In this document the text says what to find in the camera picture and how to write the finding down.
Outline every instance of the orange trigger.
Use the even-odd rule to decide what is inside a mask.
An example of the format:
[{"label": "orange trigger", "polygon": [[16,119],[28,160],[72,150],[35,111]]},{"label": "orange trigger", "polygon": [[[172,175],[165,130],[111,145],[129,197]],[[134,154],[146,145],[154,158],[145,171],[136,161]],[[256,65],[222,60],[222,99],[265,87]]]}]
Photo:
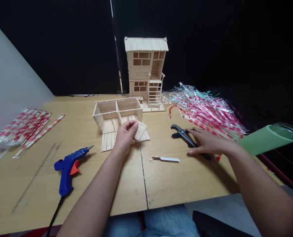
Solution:
[{"label": "orange trigger", "polygon": [[76,172],[80,172],[80,170],[78,169],[78,162],[79,162],[79,160],[74,162],[74,165],[71,169],[70,175],[75,174]]}]

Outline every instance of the cable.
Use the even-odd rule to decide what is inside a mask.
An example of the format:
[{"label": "cable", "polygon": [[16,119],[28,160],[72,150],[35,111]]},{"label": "cable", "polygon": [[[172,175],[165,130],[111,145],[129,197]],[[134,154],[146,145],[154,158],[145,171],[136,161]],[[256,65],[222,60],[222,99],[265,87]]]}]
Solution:
[{"label": "cable", "polygon": [[62,204],[63,204],[63,201],[64,201],[65,197],[66,197],[66,196],[62,196],[61,199],[60,199],[60,201],[59,201],[58,207],[57,207],[57,209],[55,210],[55,213],[54,213],[54,215],[53,215],[53,217],[52,217],[52,220],[51,220],[51,222],[50,222],[50,225],[49,225],[49,228],[48,228],[48,231],[47,231],[47,235],[46,235],[46,237],[49,237],[49,236],[50,236],[50,231],[51,231],[51,228],[52,228],[53,222],[55,221],[55,218],[57,217],[57,214],[58,214],[58,212],[59,212],[59,210],[60,210],[60,207],[61,207]]}]

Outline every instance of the popsicle stick house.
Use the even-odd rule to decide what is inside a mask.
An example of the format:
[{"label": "popsicle stick house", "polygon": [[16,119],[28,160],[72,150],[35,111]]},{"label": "popsicle stick house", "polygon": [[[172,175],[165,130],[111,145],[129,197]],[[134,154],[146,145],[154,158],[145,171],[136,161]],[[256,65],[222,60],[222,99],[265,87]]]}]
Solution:
[{"label": "popsicle stick house", "polygon": [[165,111],[162,96],[165,75],[162,72],[166,52],[166,37],[124,38],[129,72],[129,96],[138,97],[143,112]]},{"label": "popsicle stick house", "polygon": [[[142,122],[142,107],[137,97],[96,102],[93,118],[103,133],[101,151],[111,150],[120,125],[136,120]],[[146,125],[139,123],[132,144],[150,140]]]}]

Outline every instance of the bundle of chopsticks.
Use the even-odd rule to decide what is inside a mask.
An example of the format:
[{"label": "bundle of chopsticks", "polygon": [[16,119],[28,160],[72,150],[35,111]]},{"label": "bundle of chopsticks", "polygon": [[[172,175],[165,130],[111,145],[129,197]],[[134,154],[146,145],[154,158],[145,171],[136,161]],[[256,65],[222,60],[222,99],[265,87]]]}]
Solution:
[{"label": "bundle of chopsticks", "polygon": [[21,153],[34,144],[48,130],[50,130],[64,115],[61,115],[41,133],[51,116],[44,110],[25,109],[3,131],[0,132],[0,160],[11,147],[19,146],[21,149],[14,156],[19,158]]}]

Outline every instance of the blue glue gun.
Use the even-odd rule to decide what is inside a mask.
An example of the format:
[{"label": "blue glue gun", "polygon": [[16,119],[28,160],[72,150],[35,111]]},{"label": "blue glue gun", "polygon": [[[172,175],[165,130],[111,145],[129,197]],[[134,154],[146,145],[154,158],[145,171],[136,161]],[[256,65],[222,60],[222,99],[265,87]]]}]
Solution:
[{"label": "blue glue gun", "polygon": [[77,168],[78,160],[83,158],[93,146],[94,145],[79,149],[78,151],[67,155],[64,160],[58,160],[54,164],[54,169],[56,171],[62,171],[59,190],[59,193],[62,197],[70,194],[73,191],[74,188],[72,187],[71,175],[80,171]]}]

